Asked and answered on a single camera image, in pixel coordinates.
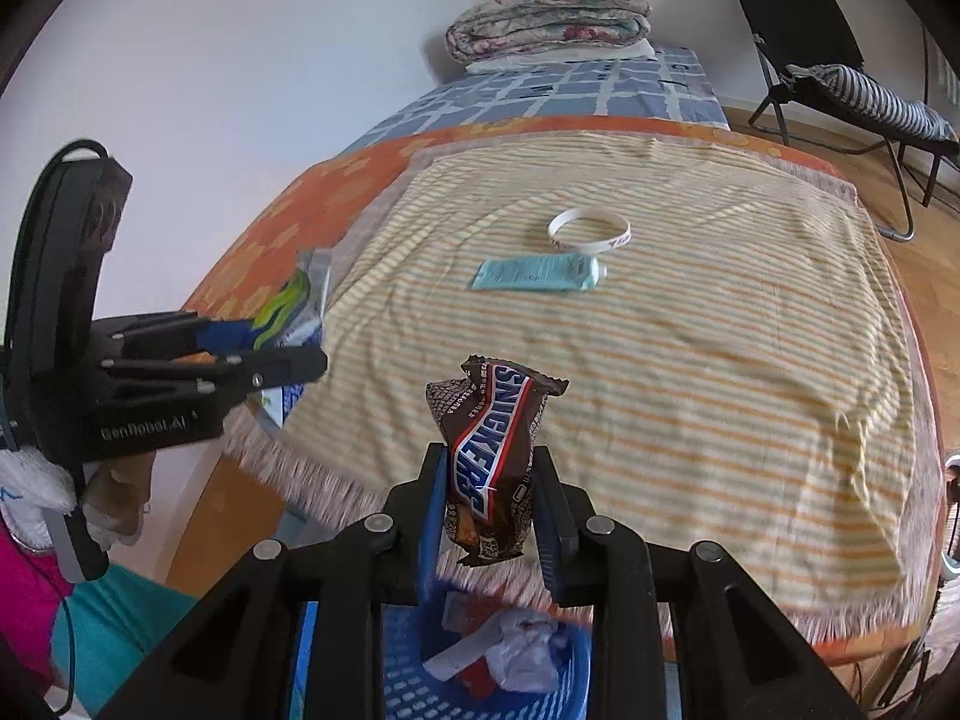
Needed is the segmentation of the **white gloved left hand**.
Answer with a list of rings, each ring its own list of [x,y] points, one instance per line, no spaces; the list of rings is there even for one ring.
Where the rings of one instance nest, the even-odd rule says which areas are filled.
[[[91,538],[110,550],[135,543],[142,534],[151,497],[155,452],[106,460],[94,470],[81,496],[65,468],[53,465],[34,449],[2,452],[2,518],[21,548],[53,550],[43,513],[68,515],[80,507]]]

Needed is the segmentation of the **pink sleeve left forearm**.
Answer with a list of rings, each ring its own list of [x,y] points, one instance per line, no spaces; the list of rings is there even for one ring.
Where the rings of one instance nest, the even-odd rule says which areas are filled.
[[[28,673],[28,684],[44,694],[53,683],[52,631],[60,598],[71,585],[53,554],[25,551],[2,525],[0,628],[11,653]]]

